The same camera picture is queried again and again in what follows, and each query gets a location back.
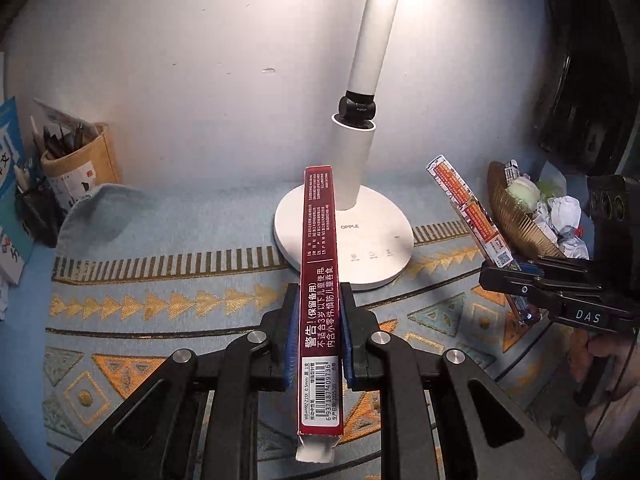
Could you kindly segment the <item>orange cartoon long box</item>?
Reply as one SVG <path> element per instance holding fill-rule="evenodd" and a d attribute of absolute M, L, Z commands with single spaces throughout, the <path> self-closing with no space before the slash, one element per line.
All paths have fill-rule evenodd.
<path fill-rule="evenodd" d="M 518 322 L 533 325 L 541 319 L 537 307 L 531 306 L 517 287 L 508 283 L 510 271 L 521 270 L 506 240 L 491 220 L 469 185 L 444 155 L 437 155 L 426 166 L 426 171 L 448 196 L 458 216 L 472 233 L 485 261 L 480 270 L 480 286 L 488 292 L 500 292 Z"/>

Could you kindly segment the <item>dark red long box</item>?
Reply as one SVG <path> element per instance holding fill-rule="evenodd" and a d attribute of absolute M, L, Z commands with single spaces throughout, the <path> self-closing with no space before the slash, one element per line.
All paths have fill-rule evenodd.
<path fill-rule="evenodd" d="M 296 460 L 328 464 L 343 435 L 341 300 L 332 168 L 304 173 Z"/>

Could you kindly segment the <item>crumpled paper ball front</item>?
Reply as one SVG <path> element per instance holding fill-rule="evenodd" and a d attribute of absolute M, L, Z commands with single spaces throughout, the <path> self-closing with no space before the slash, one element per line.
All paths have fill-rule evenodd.
<path fill-rule="evenodd" d="M 563 256 L 589 260 L 587 244 L 578 235 L 581 218 L 579 200 L 568 195 L 540 200 L 533 215 L 536 226 Z"/>

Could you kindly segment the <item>brown woven basket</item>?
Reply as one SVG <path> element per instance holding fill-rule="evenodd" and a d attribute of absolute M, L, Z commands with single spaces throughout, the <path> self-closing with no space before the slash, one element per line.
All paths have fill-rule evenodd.
<path fill-rule="evenodd" d="M 506 176 L 502 162 L 489 164 L 487 187 L 492 218 L 514 252 L 526 259 L 564 258 L 559 248 L 506 192 Z"/>

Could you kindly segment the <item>green tissue pack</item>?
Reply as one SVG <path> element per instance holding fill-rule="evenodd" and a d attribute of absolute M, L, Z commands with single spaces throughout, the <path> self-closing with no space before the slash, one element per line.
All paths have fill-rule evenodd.
<path fill-rule="evenodd" d="M 542 167 L 537 186 L 548 198 L 562 197 L 567 194 L 566 177 L 551 162 L 546 162 Z"/>

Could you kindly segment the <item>green plush ball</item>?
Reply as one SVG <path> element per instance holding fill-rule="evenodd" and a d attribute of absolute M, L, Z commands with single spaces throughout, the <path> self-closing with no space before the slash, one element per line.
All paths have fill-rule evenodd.
<path fill-rule="evenodd" d="M 530 214 L 535 211 L 540 201 L 541 192 L 537 185 L 526 177 L 517 177 L 506 188 L 506 192 L 515 200 L 515 203 Z"/>

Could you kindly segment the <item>patterned blue table cloth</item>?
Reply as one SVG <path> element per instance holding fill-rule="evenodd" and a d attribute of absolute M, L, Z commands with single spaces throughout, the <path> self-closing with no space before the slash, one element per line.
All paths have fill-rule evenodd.
<path fill-rule="evenodd" d="M 298 278 L 272 235 L 287 192 L 164 197 L 105 185 L 74 209 L 56 248 L 43 361 L 56 466 L 171 352 L 220 350 L 280 307 Z M 358 306 L 414 348 L 466 352 L 578 467 L 586 435 L 568 374 L 570 329 L 518 324 L 503 296 L 480 287 L 480 250 L 433 180 L 380 192 L 408 218 L 414 248 L 397 278 L 356 293 Z"/>

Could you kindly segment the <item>white desk lamp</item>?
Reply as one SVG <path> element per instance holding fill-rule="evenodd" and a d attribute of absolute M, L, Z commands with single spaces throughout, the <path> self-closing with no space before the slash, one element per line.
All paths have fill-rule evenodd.
<path fill-rule="evenodd" d="M 366 0 L 344 96 L 332 116 L 326 161 L 333 169 L 340 277 L 357 292 L 382 287 L 409 263 L 413 234 L 391 200 L 362 184 L 374 138 L 374 102 L 398 0 Z"/>

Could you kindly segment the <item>blue cover book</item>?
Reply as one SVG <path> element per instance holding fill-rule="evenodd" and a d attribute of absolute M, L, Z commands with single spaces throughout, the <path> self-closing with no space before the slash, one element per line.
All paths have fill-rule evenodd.
<path fill-rule="evenodd" d="M 1 125 L 1 277 L 18 285 L 34 248 L 32 231 L 16 206 L 17 177 L 14 167 L 26 162 L 15 99 L 6 100 L 0 108 Z"/>

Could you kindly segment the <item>tan pen holder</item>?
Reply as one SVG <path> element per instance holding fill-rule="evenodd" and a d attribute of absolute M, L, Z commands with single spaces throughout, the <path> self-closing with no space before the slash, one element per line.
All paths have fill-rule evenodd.
<path fill-rule="evenodd" d="M 96 125 L 98 137 L 72 154 L 54 159 L 48 151 L 40 164 L 64 214 L 101 184 L 122 182 L 110 128 Z"/>

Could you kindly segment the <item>black wall monitor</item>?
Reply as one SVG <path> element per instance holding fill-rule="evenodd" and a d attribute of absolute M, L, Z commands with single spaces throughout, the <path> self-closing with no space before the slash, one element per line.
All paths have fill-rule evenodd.
<path fill-rule="evenodd" d="M 546 55 L 533 111 L 538 145 L 598 176 L 623 160 L 639 108 L 639 0 L 544 0 Z"/>

